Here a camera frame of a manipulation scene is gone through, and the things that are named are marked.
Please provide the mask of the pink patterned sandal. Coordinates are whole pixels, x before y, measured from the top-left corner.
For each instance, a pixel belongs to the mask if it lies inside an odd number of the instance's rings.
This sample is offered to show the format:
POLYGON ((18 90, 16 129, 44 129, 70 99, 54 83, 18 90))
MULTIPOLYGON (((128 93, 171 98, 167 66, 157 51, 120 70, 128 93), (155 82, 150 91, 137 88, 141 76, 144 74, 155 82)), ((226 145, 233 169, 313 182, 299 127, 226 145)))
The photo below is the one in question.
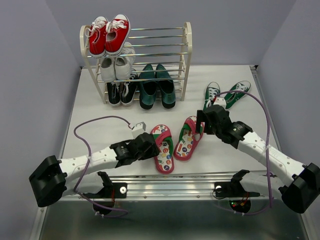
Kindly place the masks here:
POLYGON ((196 123, 196 116, 189 116, 184 121, 173 152, 174 157, 179 161, 188 161, 203 137, 205 125, 201 123, 200 130, 197 131, 196 123))
POLYGON ((156 125, 150 132, 158 147, 159 154, 154 157, 155 167, 161 174, 170 174, 174 170, 172 134, 168 126, 156 125))

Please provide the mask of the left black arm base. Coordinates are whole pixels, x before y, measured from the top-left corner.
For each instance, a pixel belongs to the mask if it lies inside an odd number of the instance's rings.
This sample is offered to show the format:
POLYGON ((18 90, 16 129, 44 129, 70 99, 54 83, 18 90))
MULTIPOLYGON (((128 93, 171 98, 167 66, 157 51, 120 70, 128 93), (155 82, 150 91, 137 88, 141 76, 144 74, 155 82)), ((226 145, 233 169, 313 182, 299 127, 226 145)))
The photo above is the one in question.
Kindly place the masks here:
POLYGON ((97 193, 76 193, 92 204, 96 216, 101 218, 121 218, 129 212, 122 208, 116 208, 116 199, 125 199, 128 193, 126 182, 113 182, 106 172, 98 171, 97 175, 102 180, 102 189, 97 193))

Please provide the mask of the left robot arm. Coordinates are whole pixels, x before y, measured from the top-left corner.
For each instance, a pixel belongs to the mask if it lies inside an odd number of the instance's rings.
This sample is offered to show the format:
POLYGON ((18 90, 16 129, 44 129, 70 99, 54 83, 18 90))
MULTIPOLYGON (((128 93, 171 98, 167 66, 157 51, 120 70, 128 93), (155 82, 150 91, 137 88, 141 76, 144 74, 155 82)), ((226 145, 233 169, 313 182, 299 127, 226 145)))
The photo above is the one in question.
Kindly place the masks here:
POLYGON ((153 135, 144 132, 90 156, 65 159, 48 156, 30 175, 29 182, 39 207, 48 207, 64 196, 79 193, 89 199, 124 199, 127 185, 112 182, 105 171, 147 160, 159 153, 153 135))

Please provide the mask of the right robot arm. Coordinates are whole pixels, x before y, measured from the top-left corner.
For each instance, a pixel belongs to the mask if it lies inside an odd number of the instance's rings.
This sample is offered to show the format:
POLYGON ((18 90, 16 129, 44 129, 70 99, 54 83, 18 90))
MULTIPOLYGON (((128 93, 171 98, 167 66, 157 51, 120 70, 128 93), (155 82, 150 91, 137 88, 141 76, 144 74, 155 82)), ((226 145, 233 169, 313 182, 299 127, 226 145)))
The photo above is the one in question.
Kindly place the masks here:
POLYGON ((215 135, 223 143, 252 157, 266 167, 265 175, 240 170, 229 181, 215 182, 213 195, 218 199, 248 195, 280 199, 292 211, 303 214, 320 194, 320 168, 296 161, 266 143, 251 127, 233 122, 229 112, 212 105, 196 114, 196 131, 215 135))

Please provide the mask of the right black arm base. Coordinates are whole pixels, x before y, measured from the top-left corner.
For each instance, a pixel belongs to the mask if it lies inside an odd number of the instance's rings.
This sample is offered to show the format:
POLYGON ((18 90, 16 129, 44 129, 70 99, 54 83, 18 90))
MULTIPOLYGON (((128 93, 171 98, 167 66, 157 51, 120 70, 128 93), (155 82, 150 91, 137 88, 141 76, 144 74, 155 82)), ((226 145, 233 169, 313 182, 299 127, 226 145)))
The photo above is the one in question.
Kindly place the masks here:
POLYGON ((252 205, 250 198, 257 198, 261 194, 256 191, 247 191, 242 186, 241 181, 244 177, 248 177, 249 173, 249 170, 242 169, 235 173, 230 181, 215 182, 211 195, 217 200, 231 199, 228 202, 235 214, 253 215, 254 213, 249 213, 252 205))

